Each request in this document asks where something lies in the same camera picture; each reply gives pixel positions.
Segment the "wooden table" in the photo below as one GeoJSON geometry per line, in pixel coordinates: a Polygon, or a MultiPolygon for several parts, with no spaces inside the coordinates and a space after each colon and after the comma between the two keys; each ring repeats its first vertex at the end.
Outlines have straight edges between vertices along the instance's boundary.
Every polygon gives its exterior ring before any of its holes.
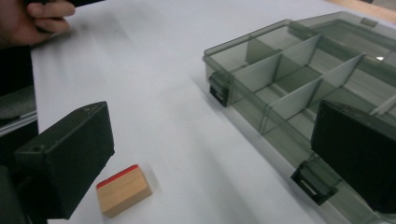
{"type": "Polygon", "coordinates": [[[396,0],[326,0],[340,7],[396,24],[396,0]]]}

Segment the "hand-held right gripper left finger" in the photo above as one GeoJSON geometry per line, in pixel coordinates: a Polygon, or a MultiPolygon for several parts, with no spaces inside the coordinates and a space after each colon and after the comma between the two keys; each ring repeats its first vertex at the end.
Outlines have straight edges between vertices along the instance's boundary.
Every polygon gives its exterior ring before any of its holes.
{"type": "Polygon", "coordinates": [[[34,180],[34,207],[45,219],[69,219],[114,155],[107,103],[78,108],[15,152],[34,180]]]}

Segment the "metal floor rail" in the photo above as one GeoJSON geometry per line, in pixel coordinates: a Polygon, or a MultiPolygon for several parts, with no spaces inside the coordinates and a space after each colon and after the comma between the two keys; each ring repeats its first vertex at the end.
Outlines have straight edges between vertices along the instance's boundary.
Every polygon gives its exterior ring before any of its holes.
{"type": "Polygon", "coordinates": [[[0,119],[0,136],[16,131],[35,121],[37,121],[37,113],[35,111],[13,118],[0,119]]]}

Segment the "white board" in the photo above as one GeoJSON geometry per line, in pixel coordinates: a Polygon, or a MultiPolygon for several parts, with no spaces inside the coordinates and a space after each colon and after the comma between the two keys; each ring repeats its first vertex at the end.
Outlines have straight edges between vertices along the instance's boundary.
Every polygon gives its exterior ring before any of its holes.
{"type": "Polygon", "coordinates": [[[333,13],[325,0],[106,0],[33,49],[38,123],[108,104],[115,154],[103,176],[138,164],[151,195],[105,217],[94,190],[51,224],[349,224],[315,204],[292,166],[208,91],[206,49],[284,19],[333,13]]]}

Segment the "small wooden block red edge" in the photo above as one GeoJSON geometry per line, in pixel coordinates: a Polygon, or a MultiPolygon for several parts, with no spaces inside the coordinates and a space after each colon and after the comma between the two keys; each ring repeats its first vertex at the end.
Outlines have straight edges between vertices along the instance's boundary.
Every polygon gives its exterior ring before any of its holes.
{"type": "Polygon", "coordinates": [[[115,217],[152,194],[144,173],[134,164],[96,185],[101,212],[115,217]]]}

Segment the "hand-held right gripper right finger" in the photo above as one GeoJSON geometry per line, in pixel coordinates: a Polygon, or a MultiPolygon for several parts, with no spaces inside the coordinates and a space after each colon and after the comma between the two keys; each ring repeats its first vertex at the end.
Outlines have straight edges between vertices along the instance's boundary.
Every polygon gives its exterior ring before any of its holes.
{"type": "Polygon", "coordinates": [[[396,126],[323,100],[311,147],[373,210],[396,214],[396,126]]]}

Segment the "clear grey compartment box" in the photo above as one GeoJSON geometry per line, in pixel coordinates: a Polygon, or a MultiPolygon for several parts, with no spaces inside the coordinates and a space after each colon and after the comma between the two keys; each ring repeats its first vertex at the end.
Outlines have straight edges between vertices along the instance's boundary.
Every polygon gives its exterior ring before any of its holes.
{"type": "Polygon", "coordinates": [[[396,224],[311,147],[319,103],[351,105],[396,126],[396,27],[347,12],[283,20],[204,53],[211,94],[292,166],[295,183],[352,224],[396,224]]]}

